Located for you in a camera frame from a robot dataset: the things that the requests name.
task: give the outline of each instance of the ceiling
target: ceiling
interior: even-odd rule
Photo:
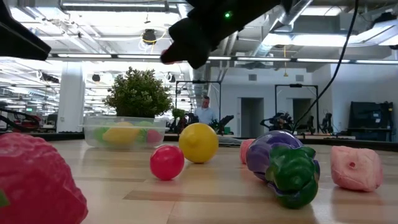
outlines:
[[[52,54],[154,54],[159,55],[170,45],[167,29],[182,17],[186,16],[190,6],[183,1],[170,0],[169,10],[165,10],[163,1],[148,4],[134,4],[107,1],[98,6],[99,1],[9,1],[12,16],[21,22],[35,35],[49,44]],[[375,59],[386,58],[391,54],[388,46],[380,46],[382,42],[398,34],[398,26],[392,26],[382,35],[373,35],[363,42],[363,36],[371,30],[372,21],[385,10],[397,10],[395,0],[360,1],[360,16],[356,18],[355,37],[358,42],[348,48],[346,58]],[[304,34],[335,34],[346,32],[352,18],[354,1],[314,0],[301,16],[294,22],[294,27],[289,33],[289,40],[298,39]],[[233,34],[223,40],[212,55],[238,55],[254,56],[256,49],[261,44],[268,47],[267,57],[299,57],[299,58],[338,58],[341,46],[333,47],[319,45],[306,46],[297,42],[279,45],[286,33],[275,30],[269,34],[270,27],[280,17],[279,7],[267,12],[263,16],[250,22],[241,32]],[[143,42],[142,34],[146,29],[154,29],[157,42],[147,45]],[[276,35],[276,42],[266,41]],[[168,74],[177,81],[191,81],[198,78],[216,81],[218,75],[212,75],[210,69],[194,71],[185,63],[162,65],[156,62],[123,62],[123,61],[91,61],[83,62],[87,75],[86,113],[113,114],[112,108],[106,108],[102,100],[108,95],[106,91],[116,75],[123,74],[129,66],[136,69],[155,69],[156,76],[164,81],[164,85],[173,86],[175,83],[168,81]],[[208,63],[207,67],[219,67],[219,63]],[[322,64],[312,63],[283,63],[273,62],[264,68],[278,71],[281,68],[302,68],[312,72]],[[60,81],[63,62],[61,60],[48,60],[36,62],[17,58],[0,57],[0,100],[9,105],[30,104],[36,102],[43,114],[53,113],[57,110],[60,85],[40,80],[40,74],[45,73]],[[235,74],[233,69],[246,69],[246,64],[228,64],[228,74]],[[100,82],[94,82],[93,74],[101,76]],[[179,83],[178,107],[185,110],[196,107],[200,103],[200,95],[206,92],[207,85],[192,85]],[[170,91],[174,97],[175,89]]]

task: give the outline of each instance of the metal frame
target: metal frame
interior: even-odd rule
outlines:
[[[221,121],[221,82],[220,81],[175,81],[175,104],[174,106],[177,108],[177,92],[178,92],[178,84],[179,83],[192,83],[192,84],[206,84],[206,83],[218,83],[220,85],[220,95],[219,95],[219,104],[218,104],[218,122]]]
[[[278,102],[277,102],[277,90],[278,90],[278,86],[288,86],[289,88],[302,88],[302,87],[314,87],[315,88],[315,94],[316,94],[316,98],[318,98],[318,85],[302,85],[302,84],[278,84],[275,85],[275,114],[278,113]],[[319,133],[319,105],[318,105],[318,101],[317,101],[317,131]]]

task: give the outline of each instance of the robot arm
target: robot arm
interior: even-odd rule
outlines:
[[[192,68],[204,65],[220,42],[281,4],[286,12],[297,0],[187,0],[194,9],[169,28],[174,40],[160,57],[163,63],[187,60]]]

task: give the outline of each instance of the cable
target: cable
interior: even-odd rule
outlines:
[[[326,87],[322,90],[322,92],[318,95],[318,97],[313,101],[313,103],[311,104],[311,106],[309,107],[309,109],[297,120],[297,122],[294,124],[293,129],[292,129],[292,133],[294,133],[294,131],[297,128],[297,125],[299,124],[299,122],[301,120],[303,120],[304,117],[306,117],[306,115],[311,111],[311,109],[315,106],[316,103],[318,103],[318,100],[322,97],[322,95],[327,91],[327,89],[331,86],[331,84],[333,83],[333,81],[335,81],[335,78],[337,76],[338,70],[340,69],[340,65],[341,65],[341,61],[344,58],[344,54],[346,52],[346,48],[348,45],[348,41],[349,41],[349,37],[351,36],[351,33],[353,32],[353,27],[354,27],[354,23],[355,23],[355,19],[356,19],[356,15],[358,14],[358,6],[359,6],[359,0],[355,0],[355,8],[354,8],[354,14],[353,14],[353,18],[351,20],[351,24],[349,25],[349,29],[348,29],[348,34],[347,34],[347,38],[346,38],[346,42],[344,43],[343,49],[341,50],[341,55],[340,58],[338,59],[338,63],[336,66],[336,70],[335,73],[333,74],[333,77],[331,78],[331,80],[329,81],[329,83],[326,85]]]

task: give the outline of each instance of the doorway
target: doorway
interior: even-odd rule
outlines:
[[[309,109],[311,106],[311,99],[293,99],[293,121],[298,121],[301,116]],[[307,121],[311,113],[308,113],[300,122],[300,124],[307,124]]]
[[[257,138],[264,134],[264,128],[260,125],[264,119],[263,98],[241,99],[241,137]]]

